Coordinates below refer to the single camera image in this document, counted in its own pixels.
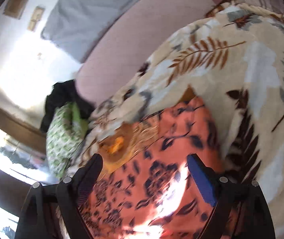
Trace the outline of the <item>orange floral garment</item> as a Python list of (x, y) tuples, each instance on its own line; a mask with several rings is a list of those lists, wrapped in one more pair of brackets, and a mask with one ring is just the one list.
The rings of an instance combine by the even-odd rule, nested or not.
[(99, 180), (79, 208), (94, 238), (197, 238), (212, 207), (203, 200), (188, 170), (197, 154), (223, 172), (214, 121), (194, 97), (149, 116), (135, 144), (138, 153)]

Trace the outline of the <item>green patterned pillow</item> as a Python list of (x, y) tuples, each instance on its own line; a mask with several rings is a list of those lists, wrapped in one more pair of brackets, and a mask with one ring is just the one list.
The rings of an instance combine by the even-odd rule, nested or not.
[(46, 156), (51, 173), (58, 179), (63, 177), (87, 130), (88, 121), (81, 118), (76, 103), (56, 108), (47, 131)]

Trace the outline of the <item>stained glass wooden door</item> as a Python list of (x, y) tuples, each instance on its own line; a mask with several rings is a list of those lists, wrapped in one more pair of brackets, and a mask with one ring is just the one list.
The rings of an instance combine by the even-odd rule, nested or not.
[(46, 137), (0, 109), (0, 238), (14, 238), (29, 187), (57, 183), (45, 155)]

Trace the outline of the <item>black cloth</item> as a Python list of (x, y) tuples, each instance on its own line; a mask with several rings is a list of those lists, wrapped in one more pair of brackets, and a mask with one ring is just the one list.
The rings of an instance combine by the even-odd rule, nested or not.
[(75, 87), (75, 80), (59, 82), (53, 85), (53, 90), (45, 100), (45, 115), (42, 118), (40, 131), (47, 133), (49, 126), (53, 120), (55, 109), (61, 108), (66, 103), (76, 103), (81, 118), (88, 119), (95, 110), (93, 103), (84, 100), (79, 96)]

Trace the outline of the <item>cream leaf-pattern blanket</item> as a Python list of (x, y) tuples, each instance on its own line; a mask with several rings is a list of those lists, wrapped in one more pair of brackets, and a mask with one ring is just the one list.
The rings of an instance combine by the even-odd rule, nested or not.
[(98, 178), (138, 153), (134, 125), (200, 97), (214, 121), (224, 175), (260, 184), (276, 238), (284, 238), (284, 15), (225, 3), (212, 17), (176, 31), (91, 118), (91, 132), (68, 173), (95, 154)]

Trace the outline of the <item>grey pillow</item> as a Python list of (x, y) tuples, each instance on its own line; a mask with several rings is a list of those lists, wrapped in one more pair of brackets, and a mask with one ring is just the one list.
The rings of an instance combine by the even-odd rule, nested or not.
[(41, 37), (84, 63), (108, 29), (139, 0), (58, 0)]

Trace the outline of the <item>pink bed headboard cushion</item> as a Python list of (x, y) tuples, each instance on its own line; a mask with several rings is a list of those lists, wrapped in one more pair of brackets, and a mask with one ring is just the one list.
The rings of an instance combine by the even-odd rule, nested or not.
[(180, 28), (223, 0), (139, 0), (105, 33), (75, 79), (78, 94), (98, 105), (130, 81)]

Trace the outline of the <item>beige wall switch plate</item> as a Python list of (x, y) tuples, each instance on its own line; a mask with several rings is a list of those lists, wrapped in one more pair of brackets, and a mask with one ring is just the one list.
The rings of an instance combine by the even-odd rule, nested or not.
[(30, 19), (29, 24), (28, 24), (28, 30), (29, 31), (35, 31), (36, 25), (42, 19), (44, 11), (45, 11), (45, 8), (39, 7), (39, 6), (37, 6), (34, 9), (34, 12), (31, 16), (31, 19)]

